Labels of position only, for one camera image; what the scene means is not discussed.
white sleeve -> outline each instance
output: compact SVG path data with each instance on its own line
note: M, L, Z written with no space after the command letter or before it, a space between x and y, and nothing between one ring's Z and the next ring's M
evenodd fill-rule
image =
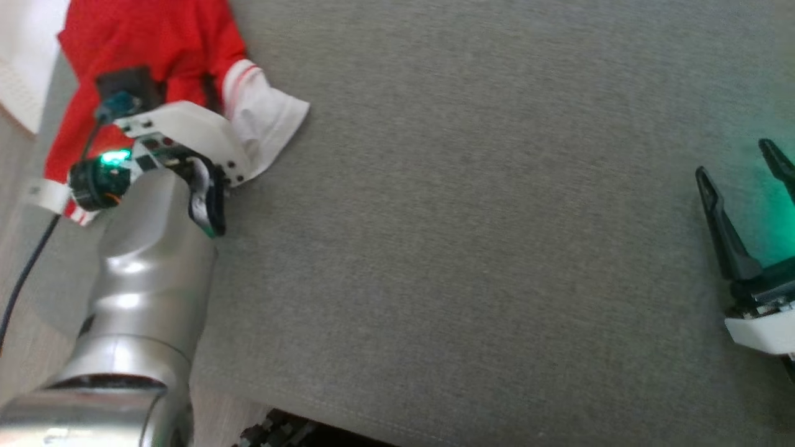
M250 179L270 167L309 111L309 103L271 87L250 60L239 60L224 76L223 103L251 160Z

